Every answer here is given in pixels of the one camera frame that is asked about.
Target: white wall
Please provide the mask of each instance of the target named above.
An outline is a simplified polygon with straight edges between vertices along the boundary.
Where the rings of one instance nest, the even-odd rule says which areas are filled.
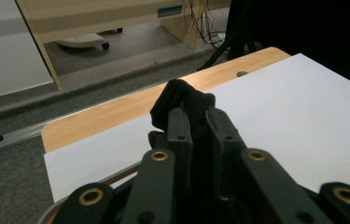
[[[52,82],[14,0],[0,0],[0,96]]]

